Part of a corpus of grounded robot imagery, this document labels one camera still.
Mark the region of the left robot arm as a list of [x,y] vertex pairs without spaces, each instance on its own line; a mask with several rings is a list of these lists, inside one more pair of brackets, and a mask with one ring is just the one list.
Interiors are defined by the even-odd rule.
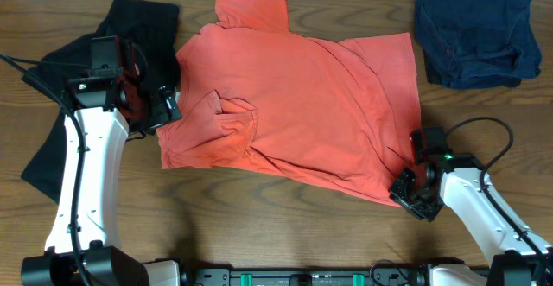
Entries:
[[60,201],[43,255],[22,261],[22,284],[181,285],[177,261],[143,264],[121,250],[118,235],[124,145],[181,118],[172,89],[144,89],[148,67],[137,44],[94,38],[86,74],[56,99],[66,115]]

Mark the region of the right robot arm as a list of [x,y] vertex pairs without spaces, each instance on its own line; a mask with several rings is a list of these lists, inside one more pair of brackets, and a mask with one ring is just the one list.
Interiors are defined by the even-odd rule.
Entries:
[[443,207],[462,221],[489,270],[481,275],[465,264],[429,264],[412,285],[550,285],[552,244],[528,227],[500,196],[488,167],[473,154],[455,154],[441,127],[410,134],[423,180],[405,168],[391,185],[390,198],[419,220],[431,222]]

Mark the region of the red t-shirt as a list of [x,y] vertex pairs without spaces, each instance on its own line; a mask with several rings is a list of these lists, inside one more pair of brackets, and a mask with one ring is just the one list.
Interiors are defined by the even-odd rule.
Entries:
[[286,0],[215,11],[177,52],[182,117],[157,132],[162,167],[238,168],[390,204],[421,124],[410,35],[294,34]]

